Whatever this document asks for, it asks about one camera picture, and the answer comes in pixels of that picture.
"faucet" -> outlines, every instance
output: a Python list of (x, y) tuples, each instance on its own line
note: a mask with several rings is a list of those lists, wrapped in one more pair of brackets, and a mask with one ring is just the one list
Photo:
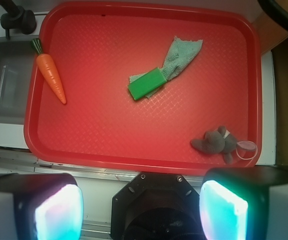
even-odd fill
[(7, 11), (0, 18), (0, 23), (6, 30), (8, 40), (10, 39), (9, 29), (20, 29), (26, 35), (34, 32), (37, 23), (33, 11), (17, 6), (12, 0), (0, 0), (0, 6)]

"orange carrot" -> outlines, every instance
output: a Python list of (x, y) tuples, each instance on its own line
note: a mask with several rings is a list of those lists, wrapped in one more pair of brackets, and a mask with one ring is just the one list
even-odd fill
[(59, 100), (66, 104), (66, 97), (64, 88), (62, 85), (62, 81), (60, 80), (56, 65), (54, 63), (53, 58), (49, 54), (43, 53), (41, 41), (39, 38), (35, 38), (31, 41), (33, 49), (37, 52), (38, 57), (36, 59), (36, 63), (38, 69), (42, 73), (46, 82), (59, 98)]

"cloth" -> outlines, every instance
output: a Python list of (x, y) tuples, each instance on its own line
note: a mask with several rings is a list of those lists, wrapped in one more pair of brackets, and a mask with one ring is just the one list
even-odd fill
[[(177, 77), (196, 57), (202, 47), (202, 44), (203, 40), (185, 41), (175, 36), (174, 41), (168, 50), (163, 67), (161, 68), (161, 72), (165, 79), (170, 81)], [(129, 82), (132, 83), (145, 74), (146, 73), (141, 73), (130, 76)], [(158, 90), (159, 88), (153, 90), (152, 92), (148, 93), (146, 97), (150, 98)]]

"sink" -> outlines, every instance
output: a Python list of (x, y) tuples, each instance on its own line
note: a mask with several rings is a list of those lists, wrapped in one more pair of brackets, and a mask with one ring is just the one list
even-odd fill
[(0, 123), (24, 124), (37, 35), (0, 37)]

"gray stuffed toy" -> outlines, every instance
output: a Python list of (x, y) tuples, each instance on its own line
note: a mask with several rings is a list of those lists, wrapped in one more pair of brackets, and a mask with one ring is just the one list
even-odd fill
[(237, 139), (226, 129), (225, 126), (220, 126), (215, 131), (207, 131), (205, 134), (205, 139), (193, 139), (191, 141), (191, 145), (196, 150), (199, 150), (206, 154), (222, 153), (226, 164), (233, 163), (233, 156), (231, 152), (234, 151), (237, 147), (245, 151), (251, 152), (257, 150), (257, 146), (253, 142), (237, 141)]

